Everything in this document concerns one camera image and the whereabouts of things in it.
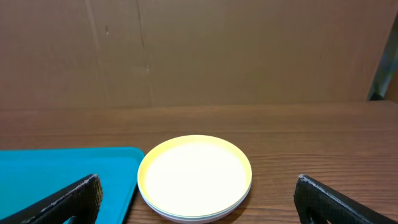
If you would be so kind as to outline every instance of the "turquoise plastic tray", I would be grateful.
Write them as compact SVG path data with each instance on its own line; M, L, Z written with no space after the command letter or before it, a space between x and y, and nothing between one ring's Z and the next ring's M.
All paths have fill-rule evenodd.
M104 197L96 224L120 224L143 158L135 147L0 151L0 219L98 174Z

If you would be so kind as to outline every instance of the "wood grain surface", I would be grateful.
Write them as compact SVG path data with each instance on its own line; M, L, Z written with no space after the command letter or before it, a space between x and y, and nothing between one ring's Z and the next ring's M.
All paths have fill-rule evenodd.
M0 149L136 146L186 134L237 145L252 165L247 199L216 223L298 223L293 192L307 174L398 220L398 105L193 106L0 112ZM127 223L168 223L138 193Z

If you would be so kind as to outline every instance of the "brown cardboard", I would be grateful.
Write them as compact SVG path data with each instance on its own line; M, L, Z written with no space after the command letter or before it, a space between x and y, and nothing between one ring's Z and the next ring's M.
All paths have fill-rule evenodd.
M150 106L135 1L6 0L0 15L0 109Z
M0 110L365 100L396 0L0 1Z
M398 71L392 77L390 84L388 85L386 100L391 100L398 103Z
M140 2L156 106L365 100L398 4Z

